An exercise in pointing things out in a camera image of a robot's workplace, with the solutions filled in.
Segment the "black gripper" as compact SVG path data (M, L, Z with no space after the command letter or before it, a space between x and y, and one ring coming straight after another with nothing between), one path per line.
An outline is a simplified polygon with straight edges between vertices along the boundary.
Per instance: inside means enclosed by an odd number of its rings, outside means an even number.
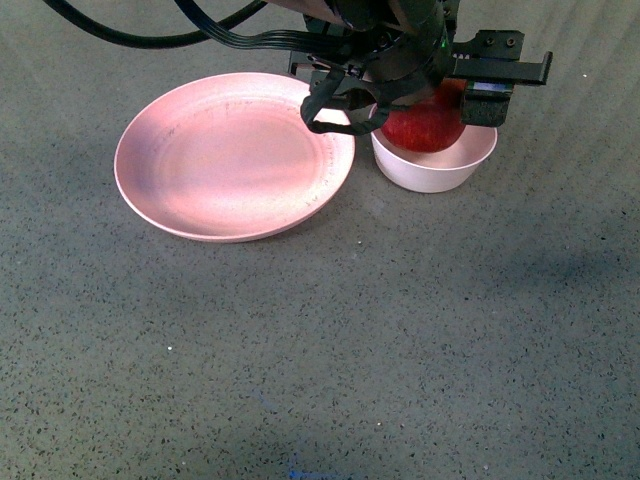
M517 30L480 30L455 39L456 1L289 1L309 33L336 41L292 50L289 71L311 70L311 99L328 108L402 108L428 98L446 79L466 82L461 121L501 126L515 87L546 84L553 55L521 59Z

